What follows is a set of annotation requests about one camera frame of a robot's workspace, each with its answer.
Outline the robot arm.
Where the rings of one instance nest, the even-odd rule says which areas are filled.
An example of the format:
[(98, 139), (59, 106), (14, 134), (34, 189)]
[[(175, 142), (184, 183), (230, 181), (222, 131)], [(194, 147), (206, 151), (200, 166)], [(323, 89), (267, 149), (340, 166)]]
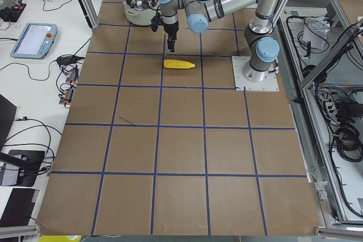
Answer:
[(202, 33), (210, 22), (222, 19), (250, 5), (256, 4), (255, 15), (244, 30), (244, 37), (252, 56), (243, 66), (243, 76), (250, 82), (260, 83), (269, 74), (271, 63), (276, 60), (280, 46), (271, 38), (274, 17), (279, 0), (158, 0), (160, 10), (151, 20), (151, 29), (163, 26), (168, 34), (168, 49), (175, 50), (179, 30), (178, 10), (184, 10), (189, 29)]

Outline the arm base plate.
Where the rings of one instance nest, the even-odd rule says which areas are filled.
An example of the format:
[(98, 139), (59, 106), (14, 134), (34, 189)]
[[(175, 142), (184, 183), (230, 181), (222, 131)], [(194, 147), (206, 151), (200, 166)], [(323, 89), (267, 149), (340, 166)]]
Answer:
[(232, 56), (235, 90), (247, 92), (279, 92), (276, 73), (271, 64), (267, 71), (256, 71), (250, 66), (249, 56)]

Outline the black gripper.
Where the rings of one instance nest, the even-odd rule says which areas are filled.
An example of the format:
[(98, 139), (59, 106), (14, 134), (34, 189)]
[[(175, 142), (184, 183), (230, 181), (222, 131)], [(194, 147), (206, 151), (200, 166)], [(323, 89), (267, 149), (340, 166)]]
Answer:
[(176, 23), (167, 24), (162, 20), (161, 15), (155, 15), (151, 19), (151, 30), (153, 32), (156, 32), (159, 26), (162, 26), (164, 28), (165, 33), (168, 34), (168, 40), (167, 40), (168, 50), (170, 50), (170, 52), (174, 52), (175, 41), (177, 39), (177, 32), (179, 30), (179, 22), (177, 21)]

